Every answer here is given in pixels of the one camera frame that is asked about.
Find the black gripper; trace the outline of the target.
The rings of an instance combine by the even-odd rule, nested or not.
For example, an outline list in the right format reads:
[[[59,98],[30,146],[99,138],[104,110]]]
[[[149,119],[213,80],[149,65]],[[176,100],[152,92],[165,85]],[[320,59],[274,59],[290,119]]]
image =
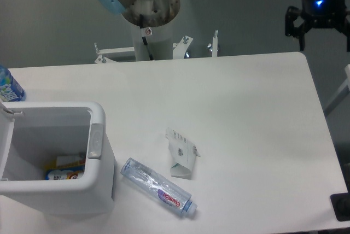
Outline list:
[[[285,35],[299,40],[301,51],[305,49],[305,34],[312,28],[335,28],[346,36],[349,51],[349,10],[345,0],[301,0],[302,9],[289,6],[285,14]],[[301,18],[298,27],[294,22]]]

